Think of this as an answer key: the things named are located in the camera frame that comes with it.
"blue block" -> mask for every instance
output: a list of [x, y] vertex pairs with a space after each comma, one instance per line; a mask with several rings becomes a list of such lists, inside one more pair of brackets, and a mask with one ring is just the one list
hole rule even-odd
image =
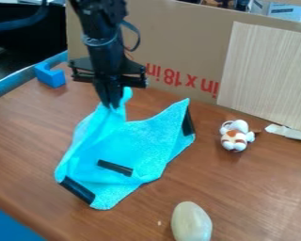
[[51, 88], [58, 88], [66, 84], [65, 73], [62, 70], [50, 70], [46, 62], [39, 63], [35, 66], [35, 73], [39, 81]]

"stuffed toy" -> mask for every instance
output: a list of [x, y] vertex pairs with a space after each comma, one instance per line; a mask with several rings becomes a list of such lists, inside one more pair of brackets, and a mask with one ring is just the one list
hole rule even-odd
[[244, 120], [229, 120], [220, 128], [221, 144], [231, 152], [241, 152], [246, 149], [248, 142], [255, 140], [253, 132], [249, 132], [248, 124]]

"beige rock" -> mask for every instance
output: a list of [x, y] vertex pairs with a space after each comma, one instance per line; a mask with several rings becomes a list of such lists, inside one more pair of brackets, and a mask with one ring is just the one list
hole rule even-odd
[[178, 204], [170, 221], [176, 241], [209, 241], [212, 222], [205, 211], [191, 201]]

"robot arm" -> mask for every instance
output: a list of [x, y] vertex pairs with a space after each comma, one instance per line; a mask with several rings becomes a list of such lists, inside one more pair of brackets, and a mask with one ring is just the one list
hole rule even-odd
[[125, 24], [133, 31], [137, 31], [131, 24], [123, 21], [127, 16], [126, 2], [124, 0], [70, 1], [83, 28], [82, 41], [87, 46], [93, 71], [93, 74], [89, 75], [74, 71], [75, 80], [83, 81], [80, 78], [85, 75], [84, 82], [93, 83], [103, 104], [117, 108], [124, 87], [146, 87], [145, 67], [129, 60], [124, 54], [125, 47], [120, 25]]

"wooden table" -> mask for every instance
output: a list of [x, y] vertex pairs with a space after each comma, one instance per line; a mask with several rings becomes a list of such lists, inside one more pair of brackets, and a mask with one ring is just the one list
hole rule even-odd
[[[148, 118], [181, 98], [135, 89], [129, 120]], [[170, 217], [194, 201], [212, 218], [212, 240], [301, 241], [301, 142], [261, 133], [243, 153], [222, 149], [230, 112], [192, 101], [195, 143], [110, 211], [89, 208], [55, 183], [54, 170], [76, 123], [98, 98], [90, 84], [50, 89], [36, 80], [0, 98], [0, 207], [49, 240], [173, 240]], [[267, 121], [245, 118], [251, 126]]]

